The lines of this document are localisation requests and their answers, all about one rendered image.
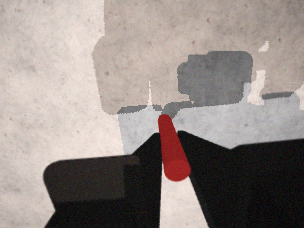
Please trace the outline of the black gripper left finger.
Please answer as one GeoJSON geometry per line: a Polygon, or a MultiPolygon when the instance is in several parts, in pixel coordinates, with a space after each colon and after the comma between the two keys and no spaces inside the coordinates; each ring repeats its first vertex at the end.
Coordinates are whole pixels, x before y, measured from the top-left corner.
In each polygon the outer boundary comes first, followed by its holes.
{"type": "Polygon", "coordinates": [[[131,200],[138,228],[160,228],[162,151],[154,133],[129,155],[61,159],[43,179],[52,204],[131,200]]]}

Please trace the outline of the red peg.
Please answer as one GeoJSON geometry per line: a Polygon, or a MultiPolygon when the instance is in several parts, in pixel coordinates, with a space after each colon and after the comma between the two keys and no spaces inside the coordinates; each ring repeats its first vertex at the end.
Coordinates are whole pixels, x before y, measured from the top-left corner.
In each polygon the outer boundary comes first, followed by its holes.
{"type": "Polygon", "coordinates": [[[158,118],[164,174],[172,182],[189,177],[191,167],[169,115],[158,118]]]}

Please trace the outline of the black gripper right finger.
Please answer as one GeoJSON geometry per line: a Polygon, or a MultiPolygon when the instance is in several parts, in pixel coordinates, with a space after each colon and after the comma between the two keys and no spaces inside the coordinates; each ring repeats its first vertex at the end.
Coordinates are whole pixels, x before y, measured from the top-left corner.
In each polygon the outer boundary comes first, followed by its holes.
{"type": "Polygon", "coordinates": [[[255,174],[304,167],[304,138],[228,149],[183,130],[177,135],[209,228],[245,228],[255,174]]]}

